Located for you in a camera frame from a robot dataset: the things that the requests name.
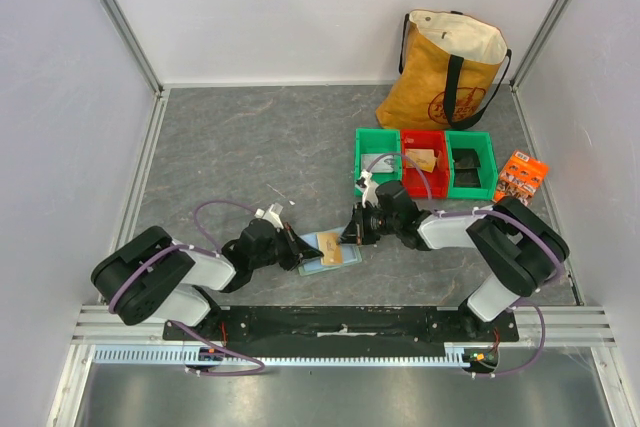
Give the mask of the light green card holder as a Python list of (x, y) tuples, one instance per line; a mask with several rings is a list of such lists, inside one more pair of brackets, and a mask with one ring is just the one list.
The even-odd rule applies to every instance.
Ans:
[(318, 259), (305, 262), (298, 268), (301, 276), (309, 276), (313, 274), (328, 272), (362, 261), (359, 248), (351, 244), (339, 244), (343, 227), (334, 228), (326, 231), (319, 231), (304, 234), (302, 239), (312, 247), (321, 251), (322, 256)]

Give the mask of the orange credit card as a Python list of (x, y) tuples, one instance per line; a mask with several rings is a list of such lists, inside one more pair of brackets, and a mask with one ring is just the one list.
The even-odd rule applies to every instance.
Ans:
[(318, 249), (323, 253), (320, 262), (323, 267), (336, 267), (342, 265), (344, 256), (338, 243), (338, 232), (326, 231), (316, 234)]

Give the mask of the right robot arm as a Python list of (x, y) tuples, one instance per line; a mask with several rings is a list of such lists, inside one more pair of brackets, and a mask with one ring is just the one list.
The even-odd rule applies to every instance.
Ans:
[(470, 248), (479, 252), (491, 274), (463, 302), (458, 328), (467, 339), (483, 339), (494, 320), (564, 272), (570, 255), (565, 240), (513, 196), (468, 211), (418, 207), (399, 181), (376, 187), (352, 209), (338, 237), (345, 245), (372, 245), (387, 235), (412, 250)]

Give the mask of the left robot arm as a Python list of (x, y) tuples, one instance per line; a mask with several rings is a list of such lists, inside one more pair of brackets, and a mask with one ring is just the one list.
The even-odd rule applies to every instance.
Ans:
[(138, 325), (151, 317), (178, 320), (206, 340), (220, 327), (210, 291), (231, 293), (257, 269), (277, 264), (290, 271), (322, 257), (287, 223), (277, 227), (254, 219), (219, 252), (180, 243), (153, 226), (101, 261), (91, 282), (109, 312), (124, 324)]

